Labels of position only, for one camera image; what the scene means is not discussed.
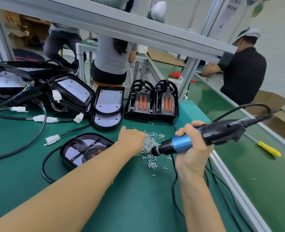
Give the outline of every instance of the electrical connector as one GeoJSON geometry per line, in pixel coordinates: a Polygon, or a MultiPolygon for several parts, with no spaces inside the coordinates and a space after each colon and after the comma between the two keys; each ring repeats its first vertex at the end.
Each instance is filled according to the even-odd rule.
{"type": "Polygon", "coordinates": [[[57,135],[54,135],[54,136],[47,137],[47,138],[45,138],[45,140],[46,140],[47,143],[44,146],[47,146],[47,145],[55,143],[56,141],[59,141],[60,140],[60,136],[57,134],[57,135]]]}
{"type": "Polygon", "coordinates": [[[83,119],[83,113],[79,113],[79,114],[75,117],[74,121],[75,121],[76,123],[80,123],[82,119],[83,119]]]}
{"type": "Polygon", "coordinates": [[[59,93],[58,90],[53,90],[52,91],[52,96],[54,97],[54,100],[56,100],[58,103],[62,99],[62,96],[61,96],[61,94],[59,93]]]}
{"type": "MultiPolygon", "coordinates": [[[[33,117],[33,120],[37,122],[44,122],[44,118],[45,118],[44,115],[38,115],[38,116],[33,117]]],[[[58,118],[47,117],[46,123],[55,123],[55,122],[58,122],[58,118]]]]}
{"type": "Polygon", "coordinates": [[[26,111],[26,107],[10,107],[11,111],[17,111],[17,112],[28,112],[26,111]]]}

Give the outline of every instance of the wooden stool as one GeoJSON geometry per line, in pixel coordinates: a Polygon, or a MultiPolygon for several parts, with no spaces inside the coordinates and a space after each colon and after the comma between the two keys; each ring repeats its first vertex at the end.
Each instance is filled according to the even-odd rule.
{"type": "Polygon", "coordinates": [[[122,87],[123,84],[111,85],[111,84],[104,84],[104,83],[100,83],[100,82],[97,82],[97,81],[93,81],[93,85],[94,85],[95,89],[97,89],[98,86],[122,87]]]}

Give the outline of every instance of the long dark hair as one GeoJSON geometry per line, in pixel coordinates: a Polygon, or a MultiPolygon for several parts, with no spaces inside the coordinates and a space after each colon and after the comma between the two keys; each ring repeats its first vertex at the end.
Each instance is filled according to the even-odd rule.
{"type": "MultiPolygon", "coordinates": [[[[134,5],[134,0],[129,0],[126,4],[124,11],[129,13],[131,11],[131,9],[133,8],[133,5],[134,5]]],[[[125,40],[120,40],[120,39],[114,38],[114,48],[115,48],[115,50],[117,50],[118,54],[120,54],[120,55],[122,53],[127,53],[126,52],[127,44],[128,44],[128,42],[125,40]]]]}
{"type": "Polygon", "coordinates": [[[115,48],[115,50],[117,50],[118,54],[120,54],[120,55],[122,53],[127,53],[126,52],[127,44],[128,44],[128,42],[125,40],[120,40],[120,39],[114,38],[114,48],[115,48]]]}

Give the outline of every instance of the hand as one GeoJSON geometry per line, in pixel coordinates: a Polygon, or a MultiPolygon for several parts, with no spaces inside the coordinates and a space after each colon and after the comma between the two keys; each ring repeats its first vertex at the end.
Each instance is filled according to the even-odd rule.
{"type": "Polygon", "coordinates": [[[126,129],[125,126],[121,127],[118,136],[118,143],[130,151],[132,156],[137,156],[143,148],[145,141],[145,133],[137,129],[126,129]]]}
{"type": "Polygon", "coordinates": [[[202,121],[192,121],[191,124],[186,124],[184,128],[180,128],[175,133],[177,136],[187,134],[191,138],[193,144],[193,147],[186,153],[178,154],[176,158],[176,169],[181,175],[191,173],[202,177],[204,174],[207,160],[214,147],[206,146],[201,133],[194,128],[203,124],[204,122],[202,121]]]}

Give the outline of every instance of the yellow screwdriver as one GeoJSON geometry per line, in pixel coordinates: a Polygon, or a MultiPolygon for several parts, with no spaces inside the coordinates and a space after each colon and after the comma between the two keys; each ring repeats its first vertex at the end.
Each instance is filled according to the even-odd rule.
{"type": "Polygon", "coordinates": [[[264,143],[261,142],[261,141],[255,140],[254,138],[252,138],[251,136],[249,136],[249,135],[246,134],[246,133],[244,133],[244,134],[245,134],[247,137],[249,137],[250,139],[252,139],[252,140],[253,140],[257,145],[259,145],[261,148],[265,149],[265,150],[268,151],[270,154],[272,154],[273,156],[276,156],[276,157],[281,157],[281,156],[282,156],[281,153],[280,153],[278,150],[276,150],[276,149],[274,149],[274,148],[268,146],[267,144],[264,144],[264,143]]]}

